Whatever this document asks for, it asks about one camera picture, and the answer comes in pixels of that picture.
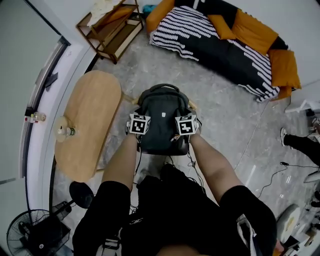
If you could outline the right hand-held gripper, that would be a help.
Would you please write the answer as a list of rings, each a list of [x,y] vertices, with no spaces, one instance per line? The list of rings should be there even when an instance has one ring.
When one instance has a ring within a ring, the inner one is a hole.
[[[201,131],[201,122],[195,114],[175,117],[175,123],[180,136],[194,135]]]

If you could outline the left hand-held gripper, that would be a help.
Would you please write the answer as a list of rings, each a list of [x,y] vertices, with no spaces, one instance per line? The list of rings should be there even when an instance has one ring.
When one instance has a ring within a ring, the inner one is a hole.
[[[130,113],[126,122],[125,133],[145,135],[150,127],[151,117]]]

